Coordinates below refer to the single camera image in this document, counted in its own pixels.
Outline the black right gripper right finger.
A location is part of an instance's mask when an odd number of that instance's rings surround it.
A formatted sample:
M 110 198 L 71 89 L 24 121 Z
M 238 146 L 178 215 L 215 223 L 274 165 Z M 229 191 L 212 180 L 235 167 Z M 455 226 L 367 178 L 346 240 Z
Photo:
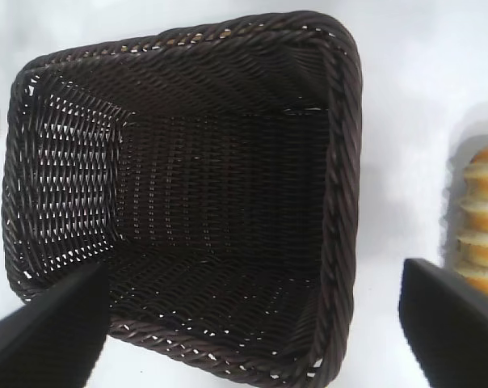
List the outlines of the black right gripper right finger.
M 488 297 L 455 272 L 406 259 L 404 336 L 432 387 L 488 387 Z

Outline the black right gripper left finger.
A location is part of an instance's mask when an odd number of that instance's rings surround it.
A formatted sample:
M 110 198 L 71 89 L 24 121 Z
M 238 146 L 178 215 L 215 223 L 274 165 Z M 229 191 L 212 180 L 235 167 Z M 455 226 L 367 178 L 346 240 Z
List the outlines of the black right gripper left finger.
M 0 387 L 84 387 L 108 328 L 107 270 L 89 264 L 0 320 Z

